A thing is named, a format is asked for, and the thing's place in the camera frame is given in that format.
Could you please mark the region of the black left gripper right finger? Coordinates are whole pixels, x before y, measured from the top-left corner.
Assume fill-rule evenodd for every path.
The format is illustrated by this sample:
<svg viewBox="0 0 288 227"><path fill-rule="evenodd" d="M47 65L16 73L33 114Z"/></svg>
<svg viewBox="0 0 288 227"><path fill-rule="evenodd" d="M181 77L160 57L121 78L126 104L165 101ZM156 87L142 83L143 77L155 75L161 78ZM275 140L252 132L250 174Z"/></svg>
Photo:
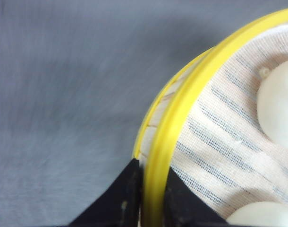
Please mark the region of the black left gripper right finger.
<svg viewBox="0 0 288 227"><path fill-rule="evenodd" d="M170 169L164 194L163 224L165 227L225 227L227 222Z"/></svg>

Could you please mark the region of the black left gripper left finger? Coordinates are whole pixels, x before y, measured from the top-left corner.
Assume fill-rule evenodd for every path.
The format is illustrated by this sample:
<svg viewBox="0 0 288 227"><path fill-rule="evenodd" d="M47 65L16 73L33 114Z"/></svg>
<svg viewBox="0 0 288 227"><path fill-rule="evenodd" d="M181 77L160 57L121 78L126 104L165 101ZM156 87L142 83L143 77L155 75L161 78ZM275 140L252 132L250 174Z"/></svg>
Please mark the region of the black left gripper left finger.
<svg viewBox="0 0 288 227"><path fill-rule="evenodd" d="M70 227L136 227L142 192L139 160L133 158L110 187Z"/></svg>

